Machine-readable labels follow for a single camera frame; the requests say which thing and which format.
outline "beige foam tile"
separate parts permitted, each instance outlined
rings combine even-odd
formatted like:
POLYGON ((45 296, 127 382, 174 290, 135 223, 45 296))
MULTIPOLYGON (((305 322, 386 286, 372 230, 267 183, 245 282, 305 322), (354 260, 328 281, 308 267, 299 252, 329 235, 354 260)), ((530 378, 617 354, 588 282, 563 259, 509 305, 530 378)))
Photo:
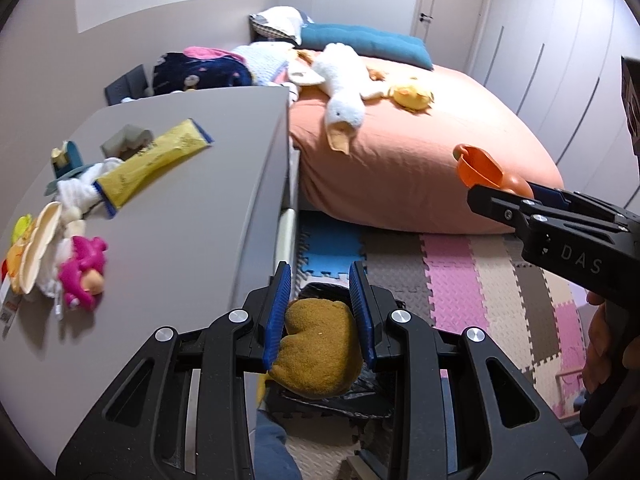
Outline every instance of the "beige foam tile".
POLYGON ((298 464, 303 480, 340 478, 342 462, 360 449, 357 429, 343 416, 305 418, 294 414, 293 418, 279 415, 275 418, 287 432, 287 450, 298 464))
POLYGON ((484 297, 489 334, 513 363, 533 364, 529 329, 518 282, 502 237, 469 237, 484 297))
POLYGON ((546 284, 549 288, 549 294, 551 295, 551 303, 558 305, 574 300, 571 289, 569 288, 569 282, 566 279, 548 270, 544 270, 543 274, 545 275, 546 284))
POLYGON ((551 408, 564 402, 556 380, 556 374, 560 372, 561 364, 560 355, 557 355, 533 367, 536 391, 551 408))

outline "pink bedsheet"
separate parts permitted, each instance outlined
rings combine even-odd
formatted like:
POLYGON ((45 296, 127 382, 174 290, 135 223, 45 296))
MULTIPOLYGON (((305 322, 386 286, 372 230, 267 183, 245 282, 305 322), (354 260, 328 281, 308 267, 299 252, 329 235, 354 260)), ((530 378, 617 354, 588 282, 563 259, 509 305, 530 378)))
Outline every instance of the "pink bedsheet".
POLYGON ((304 88, 290 110, 290 134, 301 152, 300 183, 309 201, 329 215, 399 231, 497 234, 508 229, 472 213, 455 171, 453 147, 484 148, 527 180, 562 187, 549 154, 497 97, 463 73, 364 58, 388 79, 418 76, 433 91, 428 114, 392 100, 367 103, 351 155, 334 152, 324 134, 327 96, 304 88))

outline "white cloth toy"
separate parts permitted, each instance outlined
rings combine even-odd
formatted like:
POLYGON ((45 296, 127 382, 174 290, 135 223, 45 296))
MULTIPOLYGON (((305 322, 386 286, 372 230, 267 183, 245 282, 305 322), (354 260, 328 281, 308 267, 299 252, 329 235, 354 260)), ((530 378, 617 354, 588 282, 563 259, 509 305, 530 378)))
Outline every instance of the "white cloth toy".
POLYGON ((297 59, 289 61, 287 75, 289 76, 289 81, 296 86, 317 86, 324 83, 324 77, 311 70, 304 63, 300 63, 297 59))
POLYGON ((362 100, 386 95, 388 84, 372 81, 363 60, 350 46, 342 43, 328 44, 311 68, 324 78, 320 88, 330 97, 324 113, 329 146, 349 155, 351 139, 364 121, 362 100))
POLYGON ((96 178, 117 168, 122 161, 116 157, 105 158, 104 162, 94 164, 78 178, 60 180, 58 182, 58 200, 63 210, 77 207, 82 214, 100 202, 100 195, 94 189, 96 178))

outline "blue foam tile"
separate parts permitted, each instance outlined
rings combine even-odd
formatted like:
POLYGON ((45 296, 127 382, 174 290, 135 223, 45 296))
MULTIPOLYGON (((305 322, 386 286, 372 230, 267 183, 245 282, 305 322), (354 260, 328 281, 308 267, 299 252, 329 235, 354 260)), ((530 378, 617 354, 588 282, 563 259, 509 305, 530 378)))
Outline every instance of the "blue foam tile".
POLYGON ((305 234, 302 272, 312 276, 348 274, 354 260, 361 260, 361 227, 342 222, 324 213, 304 211, 300 214, 300 231, 305 234))

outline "pink foam tile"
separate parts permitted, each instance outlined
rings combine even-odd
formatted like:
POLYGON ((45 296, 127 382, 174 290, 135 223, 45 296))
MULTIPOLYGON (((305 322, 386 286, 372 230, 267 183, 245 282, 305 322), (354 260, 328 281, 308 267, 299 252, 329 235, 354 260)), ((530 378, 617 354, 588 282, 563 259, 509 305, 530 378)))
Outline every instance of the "pink foam tile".
MULTIPOLYGON (((580 326, 580 317, 573 301, 557 304, 554 313, 561 351, 562 370, 582 368, 585 361, 584 339, 580 326)), ((564 398, 578 392, 582 385, 577 375, 561 378, 564 398)))
POLYGON ((455 333, 468 326, 487 330, 486 308, 468 238, 442 235, 420 238, 427 265, 425 275, 431 280, 436 327, 455 333))
POLYGON ((471 267, 474 258, 466 236, 420 235, 424 248, 424 262, 440 267, 471 267))
POLYGON ((427 274, 437 328, 458 334, 468 326, 488 329, 475 269, 431 267, 427 274))

